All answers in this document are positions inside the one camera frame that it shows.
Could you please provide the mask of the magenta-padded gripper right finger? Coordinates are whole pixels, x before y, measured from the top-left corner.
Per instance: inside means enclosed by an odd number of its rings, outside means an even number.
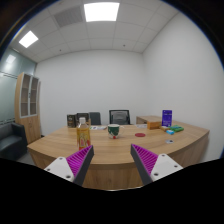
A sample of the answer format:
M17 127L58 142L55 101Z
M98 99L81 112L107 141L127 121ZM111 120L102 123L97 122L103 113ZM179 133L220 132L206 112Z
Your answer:
M135 144L131 145L130 153L144 185L182 169L182 166L167 154L157 155Z

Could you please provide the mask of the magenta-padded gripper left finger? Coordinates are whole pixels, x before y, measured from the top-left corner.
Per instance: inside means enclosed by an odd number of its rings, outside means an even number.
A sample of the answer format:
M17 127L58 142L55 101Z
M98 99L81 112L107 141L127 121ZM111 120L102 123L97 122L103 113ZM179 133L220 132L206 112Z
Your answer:
M45 171L82 186L93 156L94 148L90 145L67 158L58 157Z

